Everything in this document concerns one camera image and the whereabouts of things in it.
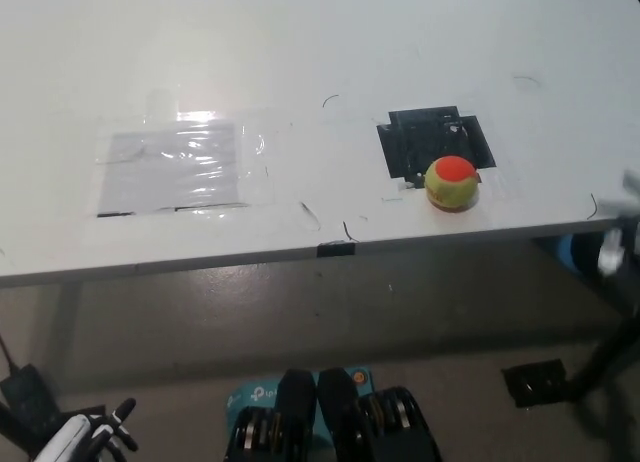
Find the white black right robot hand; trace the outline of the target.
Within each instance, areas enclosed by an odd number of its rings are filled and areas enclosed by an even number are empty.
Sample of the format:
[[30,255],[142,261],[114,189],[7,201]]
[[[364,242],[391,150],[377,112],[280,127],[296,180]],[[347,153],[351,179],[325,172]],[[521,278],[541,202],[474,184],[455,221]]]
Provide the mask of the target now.
[[598,202],[603,215],[615,218],[614,225],[605,232],[598,254],[598,270],[604,277],[613,276],[625,262],[639,258],[639,173],[626,170],[622,186],[632,201]]

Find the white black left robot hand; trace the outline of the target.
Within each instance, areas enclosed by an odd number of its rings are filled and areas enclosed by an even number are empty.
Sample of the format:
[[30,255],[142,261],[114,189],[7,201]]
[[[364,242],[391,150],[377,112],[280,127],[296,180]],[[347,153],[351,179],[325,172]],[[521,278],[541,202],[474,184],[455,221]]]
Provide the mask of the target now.
[[139,445],[124,422],[136,408],[135,398],[125,399],[111,413],[78,413],[67,420],[35,456],[35,462],[102,461],[107,452],[113,461],[127,460],[122,450],[137,452]]

